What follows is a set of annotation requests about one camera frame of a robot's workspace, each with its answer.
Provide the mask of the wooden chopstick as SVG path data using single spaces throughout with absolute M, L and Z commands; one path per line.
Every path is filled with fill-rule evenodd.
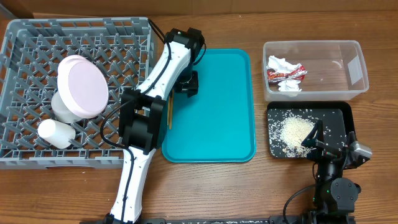
M 171 93 L 171 109 L 170 109 L 170 123 L 169 129 L 172 129 L 172 116 L 173 116 L 173 107 L 174 107 L 174 92 Z
M 168 106 L 167 106 L 167 126 L 170 123 L 170 109 L 171 109 L 171 97 L 168 97 Z

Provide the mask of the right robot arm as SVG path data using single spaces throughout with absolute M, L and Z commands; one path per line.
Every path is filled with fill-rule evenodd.
M 311 149 L 307 159 L 318 165 L 313 197 L 315 208 L 303 213 L 298 223 L 355 224 L 352 213 L 361 187 L 343 177 L 343 171 L 354 161 L 353 150 L 347 145 L 333 148 L 323 140 L 323 122 L 319 119 L 302 141 L 302 146 Z

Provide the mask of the white round plate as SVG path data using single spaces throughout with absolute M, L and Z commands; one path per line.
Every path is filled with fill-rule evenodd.
M 57 88 L 64 105 L 80 118 L 94 118 L 108 105 L 108 83 L 102 71 L 80 55 L 61 60 Z

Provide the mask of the white napkin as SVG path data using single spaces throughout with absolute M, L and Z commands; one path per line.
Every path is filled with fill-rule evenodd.
M 291 63 L 287 62 L 285 58 L 277 58 L 277 57 L 271 55 L 268 58 L 268 64 L 266 65 L 266 68 L 267 68 L 267 70 L 273 69 L 275 72 L 290 73 L 293 70 L 297 69 L 301 65 L 302 65 L 301 63 L 291 64 Z M 302 91 L 302 89 L 299 87 L 299 84 L 301 83 L 301 81 L 300 80 L 285 80 L 285 81 L 281 81 L 278 83 L 271 83 L 271 82 L 269 82 L 269 83 L 277 84 L 279 91 Z

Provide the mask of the white cup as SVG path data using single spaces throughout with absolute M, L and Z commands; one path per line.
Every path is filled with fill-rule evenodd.
M 65 149 L 71 143 L 69 140 L 74 139 L 76 131 L 68 124 L 53 120 L 43 120 L 37 129 L 38 135 L 58 149 Z

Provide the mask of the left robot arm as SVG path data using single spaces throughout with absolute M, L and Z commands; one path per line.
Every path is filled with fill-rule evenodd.
M 150 75 L 135 89 L 127 89 L 121 104 L 105 118 L 119 113 L 118 134 L 123 150 L 123 169 L 118 193 L 104 223 L 139 223 L 149 164 L 167 132 L 169 96 L 198 93 L 198 73 L 193 67 L 206 51 L 198 29 L 172 29 L 162 36 L 164 51 Z

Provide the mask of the grey bowl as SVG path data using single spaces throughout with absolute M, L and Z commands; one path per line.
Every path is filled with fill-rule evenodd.
M 81 117 L 73 114 L 63 103 L 59 92 L 57 91 L 51 100 L 53 113 L 58 121 L 63 123 L 74 123 L 82 120 Z

